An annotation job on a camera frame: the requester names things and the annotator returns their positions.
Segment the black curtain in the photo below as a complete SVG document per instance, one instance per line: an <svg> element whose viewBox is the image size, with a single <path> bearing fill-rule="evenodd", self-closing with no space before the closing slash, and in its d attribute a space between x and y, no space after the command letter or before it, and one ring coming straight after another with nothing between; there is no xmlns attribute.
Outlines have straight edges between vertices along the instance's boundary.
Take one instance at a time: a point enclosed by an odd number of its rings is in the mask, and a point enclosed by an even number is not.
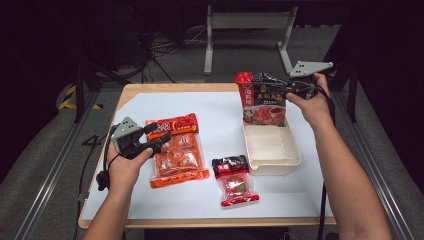
<svg viewBox="0 0 424 240"><path fill-rule="evenodd" d="M326 60L349 60L403 164L424 193L424 15L418 1L355 8Z"/></svg>
<svg viewBox="0 0 424 240"><path fill-rule="evenodd" d="M59 10L36 1L0 3L0 182L57 115L56 99L72 81L73 55Z"/></svg>

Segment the white paper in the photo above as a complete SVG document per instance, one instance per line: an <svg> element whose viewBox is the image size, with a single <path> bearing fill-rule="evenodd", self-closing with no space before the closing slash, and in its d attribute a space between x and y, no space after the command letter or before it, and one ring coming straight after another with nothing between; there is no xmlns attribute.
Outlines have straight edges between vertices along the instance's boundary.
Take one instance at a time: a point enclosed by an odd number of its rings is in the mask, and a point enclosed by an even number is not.
<svg viewBox="0 0 424 240"><path fill-rule="evenodd" d="M199 121L203 160L210 177L151 189L154 164L153 159L148 160L134 187L129 219L319 217L323 179L313 132L301 111L289 102L286 114L301 164L285 176L250 175L259 201L229 208L220 205L222 193L211 161L247 154L238 92L140 93L117 112L114 124L128 116L144 126L147 119L189 113L195 113ZM97 183L92 185L82 220L92 220L106 197L107 189L100 192L97 187ZM328 203L326 209L326 216L333 216Z"/></svg>

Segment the hand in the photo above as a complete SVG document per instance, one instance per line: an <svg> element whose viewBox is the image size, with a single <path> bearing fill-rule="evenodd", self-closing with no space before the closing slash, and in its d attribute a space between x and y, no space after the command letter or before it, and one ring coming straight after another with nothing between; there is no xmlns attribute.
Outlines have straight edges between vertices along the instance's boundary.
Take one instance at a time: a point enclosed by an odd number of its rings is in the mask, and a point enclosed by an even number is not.
<svg viewBox="0 0 424 240"><path fill-rule="evenodd" d="M317 79L317 84L325 90L328 96L330 96L325 75L315 73L314 76L315 79ZM287 100L294 103L302 110L303 117L309 122L313 129L321 126L321 124L333 124L327 100L321 93L318 92L318 94L310 100L305 100L293 93L288 93L286 97Z"/></svg>
<svg viewBox="0 0 424 240"><path fill-rule="evenodd" d="M116 152L114 143L109 144L107 164L109 166L110 188L109 191L132 191L137 182L141 166L150 158L153 150L148 148L132 160L126 159Z"/></svg>

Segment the clear plastic wrapper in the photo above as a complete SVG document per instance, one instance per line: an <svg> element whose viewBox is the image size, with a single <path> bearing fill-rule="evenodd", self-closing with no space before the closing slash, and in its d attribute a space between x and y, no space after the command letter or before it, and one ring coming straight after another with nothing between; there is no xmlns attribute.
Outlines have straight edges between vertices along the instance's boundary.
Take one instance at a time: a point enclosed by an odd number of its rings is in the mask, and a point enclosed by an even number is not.
<svg viewBox="0 0 424 240"><path fill-rule="evenodd" d="M150 187L161 188L190 180L209 177L209 170L203 167L202 154L197 141L198 124L194 113L170 119L147 120L146 124L157 122L159 128L147 136L149 140L160 137L167 131L171 140L156 154L155 176Z"/></svg>
<svg viewBox="0 0 424 240"><path fill-rule="evenodd" d="M216 180L222 189L221 206L259 200L249 178L246 156L232 156L212 160Z"/></svg>

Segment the red snack package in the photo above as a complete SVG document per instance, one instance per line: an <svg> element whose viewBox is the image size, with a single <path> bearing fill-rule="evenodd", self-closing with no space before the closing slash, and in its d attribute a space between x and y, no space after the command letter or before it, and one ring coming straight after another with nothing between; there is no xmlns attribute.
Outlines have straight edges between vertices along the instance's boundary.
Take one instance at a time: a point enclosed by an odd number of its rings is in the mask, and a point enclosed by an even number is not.
<svg viewBox="0 0 424 240"><path fill-rule="evenodd" d="M146 124L156 122L147 120ZM197 141L197 119L194 113L171 119L158 120L159 131L148 139L161 136L165 129L171 130L171 140L156 154L156 176L150 180L151 188L161 188L190 180L209 177L209 170L203 167L200 147Z"/></svg>
<svg viewBox="0 0 424 240"><path fill-rule="evenodd" d="M221 206L259 200L249 181L249 167L244 155L213 159L215 178L223 190Z"/></svg>
<svg viewBox="0 0 424 240"><path fill-rule="evenodd" d="M240 72L235 83L243 105L243 120L258 125L285 126L288 84L266 73Z"/></svg>
<svg viewBox="0 0 424 240"><path fill-rule="evenodd" d="M157 122L158 129L147 135L147 140L152 140L162 136L166 132L171 132L172 135L188 132L199 132L199 124L197 123L196 114L190 113L185 116L161 119L147 120L146 125Z"/></svg>

